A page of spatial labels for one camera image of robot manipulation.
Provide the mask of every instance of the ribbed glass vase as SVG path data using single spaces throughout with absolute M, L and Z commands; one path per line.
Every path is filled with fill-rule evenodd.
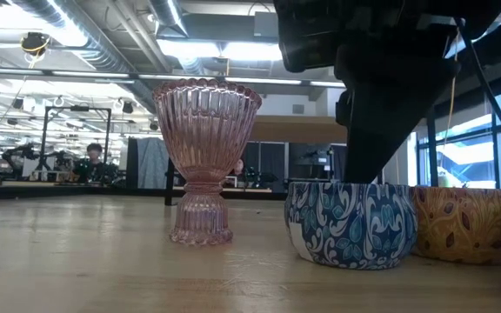
M 187 181 L 171 240 L 230 242 L 221 182 L 243 153 L 262 99 L 234 83 L 182 79 L 156 88 L 154 101 L 171 161 Z

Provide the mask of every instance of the ceramic bowl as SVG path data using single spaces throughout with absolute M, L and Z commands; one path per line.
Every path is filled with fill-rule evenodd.
M 417 238 L 409 188 L 359 183 L 291 183 L 285 225 L 298 254 L 344 269 L 395 267 Z
M 418 238 L 413 254 L 501 264 L 501 190 L 415 187 Z

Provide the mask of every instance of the blue and white ceramic bowl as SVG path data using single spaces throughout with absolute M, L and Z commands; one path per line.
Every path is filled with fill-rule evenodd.
M 395 267 L 417 240 L 406 186 L 292 183 L 285 226 L 302 258 L 343 269 Z

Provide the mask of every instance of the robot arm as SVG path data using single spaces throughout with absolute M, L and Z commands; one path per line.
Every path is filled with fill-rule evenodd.
M 347 90 L 336 119 L 347 127 L 344 180 L 370 183 L 450 85 L 444 59 L 458 34 L 480 37 L 501 0 L 274 0 L 280 49 L 291 72 L 334 66 Z

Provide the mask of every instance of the yellow patterned bowl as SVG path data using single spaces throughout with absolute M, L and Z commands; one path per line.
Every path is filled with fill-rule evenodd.
M 438 260 L 501 264 L 501 190 L 415 187 L 417 247 Z

